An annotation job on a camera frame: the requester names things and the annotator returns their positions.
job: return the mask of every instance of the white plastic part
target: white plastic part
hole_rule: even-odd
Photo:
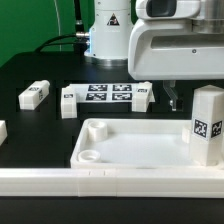
[[[99,60],[127,60],[132,28],[129,0],[95,0],[95,22],[89,31],[90,47],[85,56]]]
[[[0,121],[0,146],[7,137],[5,121]]]
[[[132,111],[146,112],[150,99],[154,99],[152,94],[152,83],[139,83],[136,93],[132,97]]]
[[[128,71],[136,80],[223,79],[224,47],[203,38],[192,33],[188,19],[139,19],[130,37]]]
[[[62,119],[77,117],[76,92],[70,86],[61,90],[61,117]]]
[[[191,138],[191,125],[184,125],[182,129],[182,140],[189,144],[190,143],[190,138]]]
[[[85,150],[79,153],[78,160],[82,163],[99,163],[100,153],[95,150]]]
[[[107,124],[102,121],[93,121],[88,124],[89,139],[94,142],[107,138]]]
[[[222,169],[0,169],[0,196],[224,198]]]
[[[50,83],[47,80],[36,81],[19,95],[21,110],[34,110],[49,94]]]
[[[176,12],[172,17],[149,17],[146,12],[148,0],[137,0],[136,14],[138,18],[144,20],[164,20],[164,19],[183,19],[196,17],[200,12],[200,0],[177,0]]]
[[[221,158],[224,90],[205,86],[194,92],[190,156],[201,165],[216,165]]]

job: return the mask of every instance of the white box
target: white box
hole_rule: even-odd
[[[49,94],[50,83],[46,80],[36,81],[19,95],[21,110],[34,110]]]
[[[146,112],[152,96],[152,83],[139,83],[132,97],[132,111]]]
[[[77,117],[76,93],[70,86],[61,90],[61,117],[62,119]]]
[[[224,90],[205,86],[195,90],[190,157],[201,165],[216,165],[221,158]]]

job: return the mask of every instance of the white robot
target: white robot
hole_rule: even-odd
[[[136,80],[165,80],[177,109],[175,80],[224,78],[223,0],[137,0],[128,70]]]

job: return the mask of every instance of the white base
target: white base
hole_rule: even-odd
[[[107,123],[108,135],[101,141],[90,141],[88,135],[103,136],[105,126],[99,121]],[[90,122],[96,123],[89,132]],[[0,169],[0,196],[224,198],[221,158],[217,166],[204,167],[188,157],[181,132],[182,126],[189,124],[176,120],[86,120],[71,158],[76,169]],[[90,162],[79,162],[77,153],[87,149],[85,158]]]

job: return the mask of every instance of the white plastic tray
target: white plastic tray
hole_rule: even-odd
[[[89,138],[91,123],[105,123],[107,137]],[[182,128],[190,121],[89,119],[83,124],[71,158],[72,168],[160,168],[198,167],[189,158],[188,144],[182,141]],[[100,162],[80,162],[78,155],[99,152]]]

